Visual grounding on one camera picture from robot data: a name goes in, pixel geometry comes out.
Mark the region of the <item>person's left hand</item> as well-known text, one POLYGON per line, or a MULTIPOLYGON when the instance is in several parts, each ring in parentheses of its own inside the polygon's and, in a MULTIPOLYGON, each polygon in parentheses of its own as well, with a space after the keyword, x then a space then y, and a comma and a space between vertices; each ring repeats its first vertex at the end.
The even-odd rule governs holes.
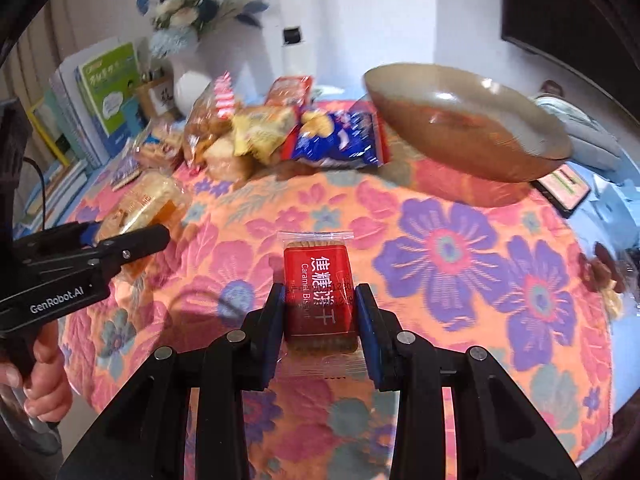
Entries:
POLYGON ((41 327, 32 351, 35 364, 26 379, 6 352, 1 351, 1 383, 24 391, 23 408, 30 417, 42 422, 60 422, 72 407, 73 393, 58 346, 58 322, 41 327))

